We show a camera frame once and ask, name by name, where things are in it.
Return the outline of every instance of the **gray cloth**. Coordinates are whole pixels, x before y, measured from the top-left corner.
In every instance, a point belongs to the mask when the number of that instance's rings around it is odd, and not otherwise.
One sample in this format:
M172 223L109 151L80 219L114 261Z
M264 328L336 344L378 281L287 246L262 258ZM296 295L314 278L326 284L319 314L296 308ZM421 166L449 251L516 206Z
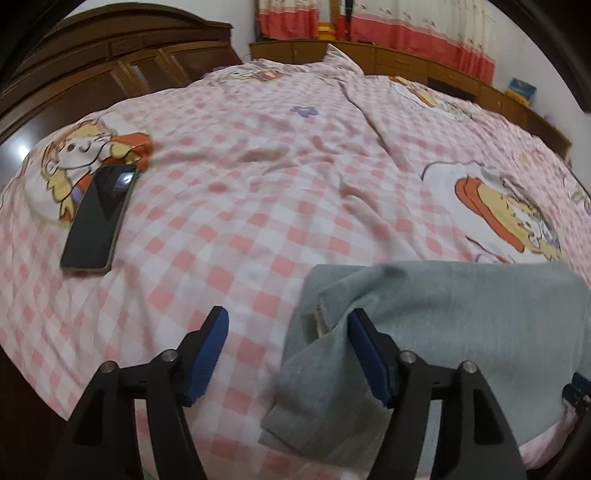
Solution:
M562 262L317 265L288 328L261 443L371 467L391 411L371 395L347 339L346 318L357 307L430 364L475 361L520 445L561 417L561 391L574 371L591 374L589 291ZM419 473L430 470L437 444L431 405Z

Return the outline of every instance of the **metal bolt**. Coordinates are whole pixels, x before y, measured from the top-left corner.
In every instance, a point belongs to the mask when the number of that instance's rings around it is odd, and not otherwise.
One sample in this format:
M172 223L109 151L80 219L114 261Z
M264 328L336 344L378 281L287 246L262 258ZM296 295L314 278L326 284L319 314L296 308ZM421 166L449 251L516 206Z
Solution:
M178 352L174 348L171 348L162 352L160 358L165 362L174 362L178 358Z
M104 374L110 374L116 366L117 364L113 360L108 360L101 364L100 371Z
M405 350L400 354L400 360L402 360L405 364L413 364L417 361L417 356L414 352Z
M464 372L467 372L469 374L475 374L476 372L478 372L478 366L474 362L471 362L469 360L462 363L462 368L464 369Z

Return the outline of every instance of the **black smartphone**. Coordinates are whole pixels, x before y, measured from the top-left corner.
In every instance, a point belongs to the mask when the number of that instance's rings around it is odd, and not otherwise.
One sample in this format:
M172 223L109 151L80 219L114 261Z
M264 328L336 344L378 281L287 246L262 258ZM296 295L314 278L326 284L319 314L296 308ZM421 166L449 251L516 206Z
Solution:
M65 273L111 270L121 220L138 177L135 165L96 170L80 202L60 266Z

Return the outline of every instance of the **curtain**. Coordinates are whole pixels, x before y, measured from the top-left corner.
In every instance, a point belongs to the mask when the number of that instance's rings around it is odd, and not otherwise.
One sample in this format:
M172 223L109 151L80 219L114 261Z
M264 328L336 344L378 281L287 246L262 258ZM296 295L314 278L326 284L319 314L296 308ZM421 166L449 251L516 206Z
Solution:
M486 0L355 0L350 36L432 59L491 84L494 25Z
M319 0L258 0L263 35L277 40L316 38Z

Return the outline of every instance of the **wooden shelf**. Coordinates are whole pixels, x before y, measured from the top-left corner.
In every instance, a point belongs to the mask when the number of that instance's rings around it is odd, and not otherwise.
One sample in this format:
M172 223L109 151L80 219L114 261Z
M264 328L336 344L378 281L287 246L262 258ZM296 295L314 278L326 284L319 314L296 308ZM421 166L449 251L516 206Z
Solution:
M277 40L251 43L251 57L281 63L312 63L322 60L328 43L326 40ZM434 81L433 87L436 87L437 82L443 82L452 87L452 91L465 93L463 95L465 98L473 100L482 108L500 113L509 122L540 137L559 157L564 160L567 158L571 142L562 132L533 110L478 79L440 63L427 61L391 48L345 41L330 43L345 52L367 75L399 75L425 85Z

